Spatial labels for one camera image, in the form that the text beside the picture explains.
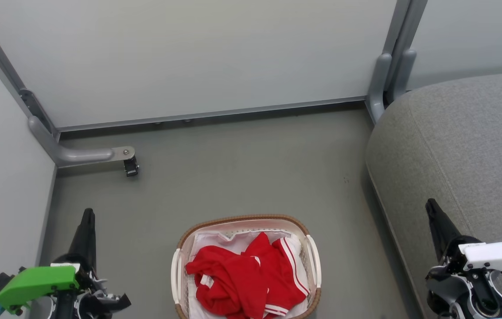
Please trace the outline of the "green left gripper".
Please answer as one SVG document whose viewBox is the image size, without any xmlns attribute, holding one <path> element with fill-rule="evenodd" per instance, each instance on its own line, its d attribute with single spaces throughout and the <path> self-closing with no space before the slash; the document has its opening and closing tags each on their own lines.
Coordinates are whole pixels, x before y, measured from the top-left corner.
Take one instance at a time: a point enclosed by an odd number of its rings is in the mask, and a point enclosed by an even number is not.
<svg viewBox="0 0 502 319">
<path fill-rule="evenodd" d="M 43 296 L 60 291 L 83 292 L 93 288 L 91 277 L 96 268 L 95 213 L 86 208 L 68 255 L 59 256 L 50 266 L 24 268 L 0 292 L 0 305 L 6 311 L 19 311 Z"/>
</svg>

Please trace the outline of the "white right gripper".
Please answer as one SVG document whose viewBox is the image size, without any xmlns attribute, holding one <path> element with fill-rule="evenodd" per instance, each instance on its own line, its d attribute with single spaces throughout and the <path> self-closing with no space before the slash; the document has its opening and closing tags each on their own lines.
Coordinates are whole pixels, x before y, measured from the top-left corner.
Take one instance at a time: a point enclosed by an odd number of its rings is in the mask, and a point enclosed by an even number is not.
<svg viewBox="0 0 502 319">
<path fill-rule="evenodd" d="M 435 198 L 427 200 L 425 209 L 437 260 L 440 262 L 444 256 L 447 273 L 462 274 L 477 269 L 502 271 L 502 242 L 488 244 L 461 235 Z"/>
</svg>

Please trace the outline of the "grey fabric sofa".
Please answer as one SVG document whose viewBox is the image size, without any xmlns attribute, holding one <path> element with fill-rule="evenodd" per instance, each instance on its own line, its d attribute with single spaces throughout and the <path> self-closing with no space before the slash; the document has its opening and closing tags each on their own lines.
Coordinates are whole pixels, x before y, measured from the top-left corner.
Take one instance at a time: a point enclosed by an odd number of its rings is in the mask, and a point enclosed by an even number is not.
<svg viewBox="0 0 502 319">
<path fill-rule="evenodd" d="M 425 204 L 461 234 L 502 241 L 502 74 L 415 89 L 389 105 L 366 148 L 370 179 L 422 319 L 425 276 L 438 260 Z"/>
</svg>

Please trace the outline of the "long grey partition foot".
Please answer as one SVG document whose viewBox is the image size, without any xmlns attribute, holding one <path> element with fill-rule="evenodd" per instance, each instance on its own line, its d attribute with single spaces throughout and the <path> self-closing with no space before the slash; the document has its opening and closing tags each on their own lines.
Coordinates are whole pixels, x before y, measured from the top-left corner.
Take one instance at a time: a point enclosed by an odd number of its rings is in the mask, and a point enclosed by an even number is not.
<svg viewBox="0 0 502 319">
<path fill-rule="evenodd" d="M 59 168 L 117 161 L 133 163 L 134 168 L 138 168 L 136 165 L 136 152 L 134 147 L 127 146 L 96 149 L 67 148 L 60 145 L 54 139 L 38 117 L 29 117 L 28 127 L 44 151 Z"/>
</svg>

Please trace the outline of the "black caster wheel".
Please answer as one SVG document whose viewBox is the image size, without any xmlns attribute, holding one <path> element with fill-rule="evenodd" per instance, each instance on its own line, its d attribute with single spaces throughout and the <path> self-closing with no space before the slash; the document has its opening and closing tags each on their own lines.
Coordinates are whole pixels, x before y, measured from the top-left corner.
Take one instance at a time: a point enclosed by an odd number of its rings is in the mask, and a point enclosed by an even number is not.
<svg viewBox="0 0 502 319">
<path fill-rule="evenodd" d="M 139 165 L 136 156 L 123 161 L 127 177 L 136 176 L 139 173 Z"/>
</svg>

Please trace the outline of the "white laundry basket brown rim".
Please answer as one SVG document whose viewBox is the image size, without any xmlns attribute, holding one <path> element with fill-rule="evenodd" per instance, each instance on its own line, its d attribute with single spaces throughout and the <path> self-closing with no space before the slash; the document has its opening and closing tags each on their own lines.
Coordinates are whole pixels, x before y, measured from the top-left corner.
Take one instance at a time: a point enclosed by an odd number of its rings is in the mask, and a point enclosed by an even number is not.
<svg viewBox="0 0 502 319">
<path fill-rule="evenodd" d="M 298 219 L 283 214 L 255 214 L 220 218 L 202 222 L 187 230 L 178 242 L 171 262 L 171 290 L 175 303 L 175 310 L 180 319 L 191 319 L 189 311 L 189 290 L 193 281 L 185 271 L 194 252 L 195 236 L 205 232 L 219 232 L 227 237 L 246 231 L 281 230 L 294 234 L 300 240 L 302 252 L 300 262 L 305 267 L 309 283 L 309 295 L 306 298 L 305 311 L 289 319 L 314 319 L 322 293 L 322 267 L 319 252 L 314 238 L 309 230 Z"/>
</svg>

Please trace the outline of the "short grey partition foot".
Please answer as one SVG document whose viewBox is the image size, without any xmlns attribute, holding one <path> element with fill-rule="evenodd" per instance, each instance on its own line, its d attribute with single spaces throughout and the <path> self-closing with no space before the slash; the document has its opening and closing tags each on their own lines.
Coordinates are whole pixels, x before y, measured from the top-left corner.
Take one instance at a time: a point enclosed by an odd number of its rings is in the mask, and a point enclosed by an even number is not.
<svg viewBox="0 0 502 319">
<path fill-rule="evenodd" d="M 409 77 L 417 57 L 415 49 L 407 49 L 401 54 L 387 90 L 386 99 L 389 104 L 407 92 Z"/>
<path fill-rule="evenodd" d="M 384 92 L 387 75 L 389 74 L 392 57 L 390 53 L 381 54 L 373 69 L 370 86 L 366 95 L 366 108 L 374 124 L 385 111 Z"/>
</svg>

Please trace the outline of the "grey partition bottom rail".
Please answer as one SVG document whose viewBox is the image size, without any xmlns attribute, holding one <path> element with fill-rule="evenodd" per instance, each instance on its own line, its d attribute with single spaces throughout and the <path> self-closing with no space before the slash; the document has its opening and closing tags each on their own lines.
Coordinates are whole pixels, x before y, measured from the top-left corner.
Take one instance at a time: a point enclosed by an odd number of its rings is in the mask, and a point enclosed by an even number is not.
<svg viewBox="0 0 502 319">
<path fill-rule="evenodd" d="M 158 122 L 185 121 L 185 120 L 209 118 L 209 117 L 226 117 L 226 116 L 231 116 L 231 115 L 242 115 L 242 114 L 248 114 L 248 113 L 270 112 L 270 111 L 278 111 L 278 110 L 286 110 L 286 109 L 299 109 L 299 108 L 306 108 L 306 107 L 317 107 L 317 106 L 323 106 L 323 105 L 334 105 L 334 104 L 340 104 L 340 103 L 358 102 L 358 101 L 364 101 L 366 98 L 367 98 L 367 96 L 364 95 L 364 96 L 346 97 L 346 98 L 338 98 L 338 99 L 330 99 L 330 100 L 322 100 L 322 101 L 291 103 L 291 104 L 285 104 L 285 105 L 271 105 L 271 106 L 263 106 L 263 107 L 253 107 L 253 108 L 244 108 L 244 109 L 233 109 L 233 110 L 224 110 L 224 111 L 176 115 L 176 116 L 171 116 L 171 117 L 153 117 L 153 118 L 135 119 L 135 120 L 129 120 L 129 121 L 112 121 L 112 122 L 97 123 L 97 124 L 74 125 L 74 126 L 58 127 L 58 131 L 59 132 L 77 132 L 77 131 L 85 131 L 85 130 L 91 130 L 91 129 L 105 129 L 105 128 L 125 127 L 125 126 L 131 126 L 131 125 L 154 124 L 154 123 L 158 123 Z"/>
</svg>

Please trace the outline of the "plain grey partition post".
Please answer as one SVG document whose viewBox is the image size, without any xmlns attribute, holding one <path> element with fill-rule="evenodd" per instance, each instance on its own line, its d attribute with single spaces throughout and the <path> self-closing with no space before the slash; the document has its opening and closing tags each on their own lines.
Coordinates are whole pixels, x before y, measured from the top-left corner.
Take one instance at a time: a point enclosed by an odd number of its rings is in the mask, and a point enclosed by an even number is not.
<svg viewBox="0 0 502 319">
<path fill-rule="evenodd" d="M 397 36 L 397 39 L 395 40 L 395 45 L 391 53 L 392 61 L 389 74 L 387 75 L 386 79 L 385 92 L 384 92 L 385 99 L 391 78 L 393 76 L 395 69 L 397 68 L 401 54 L 407 49 L 412 49 L 411 45 L 415 38 L 416 31 L 421 22 L 421 18 L 423 16 L 427 3 L 428 0 L 408 1 L 408 6 L 404 14 L 404 20 L 401 24 L 401 27 L 399 28 L 399 34 Z"/>
</svg>

